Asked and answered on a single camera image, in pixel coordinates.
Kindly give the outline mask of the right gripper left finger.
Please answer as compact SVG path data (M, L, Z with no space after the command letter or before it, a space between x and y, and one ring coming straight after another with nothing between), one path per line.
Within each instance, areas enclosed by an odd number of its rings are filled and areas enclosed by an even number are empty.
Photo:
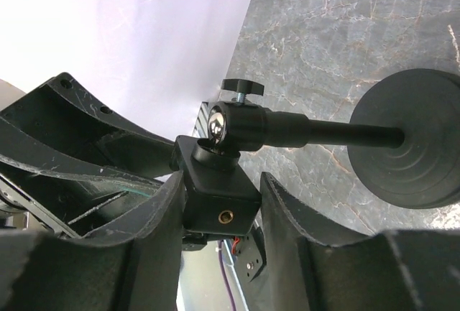
M174 310L183 238L184 183L85 238L1 232L3 310Z

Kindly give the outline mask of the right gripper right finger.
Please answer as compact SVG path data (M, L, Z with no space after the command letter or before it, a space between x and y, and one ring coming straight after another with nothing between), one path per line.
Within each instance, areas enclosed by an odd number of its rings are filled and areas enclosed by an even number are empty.
M457 310L459 232L387 230L367 236L260 180L276 310Z

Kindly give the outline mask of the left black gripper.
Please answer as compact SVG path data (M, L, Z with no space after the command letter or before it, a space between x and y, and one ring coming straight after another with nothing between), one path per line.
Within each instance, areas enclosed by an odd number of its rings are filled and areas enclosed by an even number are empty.
M197 251L209 241L227 239L238 277L255 278L265 265L265 254L253 226L261 195L244 174L184 176L185 214L183 250ZM151 200L160 202L160 189Z

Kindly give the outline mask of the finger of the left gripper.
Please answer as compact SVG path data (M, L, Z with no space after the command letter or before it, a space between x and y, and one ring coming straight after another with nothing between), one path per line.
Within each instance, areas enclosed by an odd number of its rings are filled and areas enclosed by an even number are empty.
M57 234L82 238L155 197L164 154L135 154L115 164L64 155L1 155L1 198Z
M1 118L70 157L141 177L172 172L173 142L132 123L61 73L1 111Z

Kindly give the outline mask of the black phone stand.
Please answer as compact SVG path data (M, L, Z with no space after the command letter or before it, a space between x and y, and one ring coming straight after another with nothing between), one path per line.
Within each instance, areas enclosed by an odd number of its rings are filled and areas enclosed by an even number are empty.
M227 78L236 94L209 111L204 138L179 136L170 166L184 176L183 249L248 234L262 203L239 165L264 147L346 147L354 173L379 199L400 208L459 201L459 77L432 69L394 73L372 86L349 122L319 121L247 100L262 84Z

